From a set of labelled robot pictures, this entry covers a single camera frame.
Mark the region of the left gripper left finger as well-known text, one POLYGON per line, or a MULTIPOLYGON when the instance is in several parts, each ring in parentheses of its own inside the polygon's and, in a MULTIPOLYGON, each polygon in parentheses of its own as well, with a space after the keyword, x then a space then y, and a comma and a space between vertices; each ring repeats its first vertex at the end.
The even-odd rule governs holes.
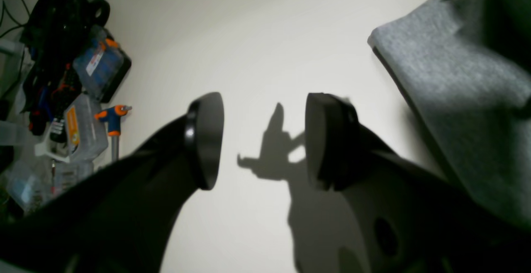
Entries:
POLYGON ((216 184, 223 130, 222 95, 195 99, 135 152, 2 224, 2 273, 158 273, 182 207, 216 184))

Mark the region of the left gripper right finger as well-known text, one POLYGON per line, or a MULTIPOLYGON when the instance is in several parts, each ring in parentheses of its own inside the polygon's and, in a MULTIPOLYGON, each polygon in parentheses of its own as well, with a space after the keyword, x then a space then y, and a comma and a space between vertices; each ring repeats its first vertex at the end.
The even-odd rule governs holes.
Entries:
POLYGON ((530 232, 399 156, 349 101, 309 93, 309 183, 341 195, 374 273, 529 273, 530 232))

